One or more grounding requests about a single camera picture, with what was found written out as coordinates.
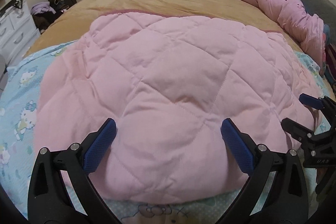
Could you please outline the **grey bed headboard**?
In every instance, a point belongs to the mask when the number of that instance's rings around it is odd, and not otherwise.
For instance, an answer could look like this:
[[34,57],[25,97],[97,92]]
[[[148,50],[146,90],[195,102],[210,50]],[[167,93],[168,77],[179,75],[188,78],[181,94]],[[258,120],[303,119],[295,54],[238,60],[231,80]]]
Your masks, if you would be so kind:
[[317,14],[330,28],[331,44],[335,44],[335,5],[329,0],[301,0],[307,12]]

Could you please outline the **pink crumpled duvet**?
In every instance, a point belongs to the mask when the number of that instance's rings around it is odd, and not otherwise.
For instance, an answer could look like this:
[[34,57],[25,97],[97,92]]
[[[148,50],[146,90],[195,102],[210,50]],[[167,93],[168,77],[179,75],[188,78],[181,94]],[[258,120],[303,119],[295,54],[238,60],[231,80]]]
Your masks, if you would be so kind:
[[301,0],[242,0],[259,8],[276,22],[296,42],[304,53],[325,73],[325,42],[323,41],[324,21],[317,14],[309,14]]

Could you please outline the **tan bed blanket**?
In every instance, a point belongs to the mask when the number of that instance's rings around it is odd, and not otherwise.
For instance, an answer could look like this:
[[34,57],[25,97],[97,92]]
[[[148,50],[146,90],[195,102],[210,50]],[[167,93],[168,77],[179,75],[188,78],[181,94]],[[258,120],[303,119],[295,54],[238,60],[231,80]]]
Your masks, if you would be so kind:
[[301,48],[281,27],[258,8],[241,0],[81,0],[47,28],[27,51],[27,55],[50,46],[79,39],[100,15],[136,10],[168,16],[203,15],[281,33],[295,51]]

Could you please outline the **Hello Kitty blue sheet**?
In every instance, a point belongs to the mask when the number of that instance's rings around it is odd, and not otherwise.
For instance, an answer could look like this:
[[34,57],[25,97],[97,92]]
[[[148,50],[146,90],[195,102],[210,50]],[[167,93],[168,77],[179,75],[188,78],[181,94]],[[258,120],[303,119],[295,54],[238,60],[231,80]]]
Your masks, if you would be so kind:
[[[7,68],[1,89],[1,186],[12,203],[27,216],[27,195],[35,163],[33,138],[40,83],[47,67],[67,44],[48,47]],[[228,192],[180,205],[107,200],[122,223],[215,223],[238,192]]]

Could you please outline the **white drawer chest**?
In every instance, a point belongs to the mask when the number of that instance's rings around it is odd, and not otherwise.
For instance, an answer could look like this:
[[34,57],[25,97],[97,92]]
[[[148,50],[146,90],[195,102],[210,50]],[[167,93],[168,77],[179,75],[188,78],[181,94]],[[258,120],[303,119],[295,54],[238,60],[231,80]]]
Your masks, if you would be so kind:
[[7,66],[20,63],[40,35],[27,0],[12,0],[1,9],[1,56]]

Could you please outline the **dark striped garment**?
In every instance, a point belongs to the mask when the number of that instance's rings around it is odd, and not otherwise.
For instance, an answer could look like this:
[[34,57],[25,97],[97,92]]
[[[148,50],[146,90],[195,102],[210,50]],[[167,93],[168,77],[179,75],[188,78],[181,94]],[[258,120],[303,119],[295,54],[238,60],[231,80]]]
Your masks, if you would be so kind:
[[323,41],[325,42],[324,75],[331,86],[335,85],[335,45],[331,42],[330,27],[323,25]]

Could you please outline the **pink quilted jacket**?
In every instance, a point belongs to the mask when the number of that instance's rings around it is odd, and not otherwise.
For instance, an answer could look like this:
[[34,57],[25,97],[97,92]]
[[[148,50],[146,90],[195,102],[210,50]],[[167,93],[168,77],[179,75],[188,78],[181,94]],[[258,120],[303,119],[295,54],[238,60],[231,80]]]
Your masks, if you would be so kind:
[[311,130],[321,122],[299,102],[319,87],[282,34],[205,16],[100,16],[40,87],[35,152],[66,149],[115,120],[91,174],[113,200],[183,203],[241,188],[247,175],[221,136],[226,118],[277,152],[299,148],[284,118]]

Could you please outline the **purple clothes pile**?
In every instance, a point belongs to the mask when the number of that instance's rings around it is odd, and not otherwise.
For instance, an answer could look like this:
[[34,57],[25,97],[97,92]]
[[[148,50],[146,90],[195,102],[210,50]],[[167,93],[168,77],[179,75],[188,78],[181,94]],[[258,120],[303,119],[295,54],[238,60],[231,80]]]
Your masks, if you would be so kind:
[[43,14],[45,12],[52,12],[53,14],[56,14],[56,11],[51,7],[49,1],[37,3],[33,5],[30,10],[31,15]]

